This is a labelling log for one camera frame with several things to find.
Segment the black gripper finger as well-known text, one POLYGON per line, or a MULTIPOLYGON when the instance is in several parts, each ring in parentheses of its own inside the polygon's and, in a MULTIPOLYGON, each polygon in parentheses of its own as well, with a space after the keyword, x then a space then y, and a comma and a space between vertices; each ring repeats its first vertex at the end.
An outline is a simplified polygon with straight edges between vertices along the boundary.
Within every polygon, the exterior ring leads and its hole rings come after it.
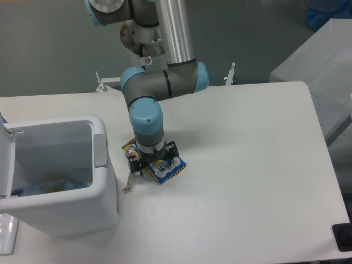
POLYGON ((179 157, 179 152, 178 152, 178 148, 177 148, 175 142, 171 141, 168 144, 166 144, 165 153, 164 153, 164 160, 167 162, 167 164, 171 165, 172 160, 174 158, 178 158, 178 157, 179 157))
POLYGON ((139 173, 143 176, 143 170, 146 167, 146 161, 140 156, 129 156, 128 157, 130 173, 139 173))

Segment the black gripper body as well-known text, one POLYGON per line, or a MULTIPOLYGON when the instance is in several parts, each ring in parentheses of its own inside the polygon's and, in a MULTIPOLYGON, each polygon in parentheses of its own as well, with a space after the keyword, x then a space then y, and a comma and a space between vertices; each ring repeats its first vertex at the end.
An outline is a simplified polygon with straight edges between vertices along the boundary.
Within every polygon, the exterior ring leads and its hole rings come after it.
POLYGON ((139 154, 139 164, 149 165, 150 163, 165 160, 166 148, 162 147, 160 150, 154 150, 152 153, 147 153, 143 150, 139 150, 139 154))

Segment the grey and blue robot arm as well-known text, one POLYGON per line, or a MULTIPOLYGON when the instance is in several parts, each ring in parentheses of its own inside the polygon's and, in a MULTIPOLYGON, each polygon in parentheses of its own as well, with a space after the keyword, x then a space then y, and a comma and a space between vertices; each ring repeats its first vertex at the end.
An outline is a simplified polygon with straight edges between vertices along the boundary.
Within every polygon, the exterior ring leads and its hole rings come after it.
POLYGON ((133 20, 145 29, 158 27, 167 67, 148 72, 131 67, 120 77, 129 119, 140 156, 130 157, 131 173, 149 164, 179 157, 174 142, 166 143, 160 101, 206 89, 209 76, 203 62, 196 60, 185 1, 85 1, 96 25, 133 20))

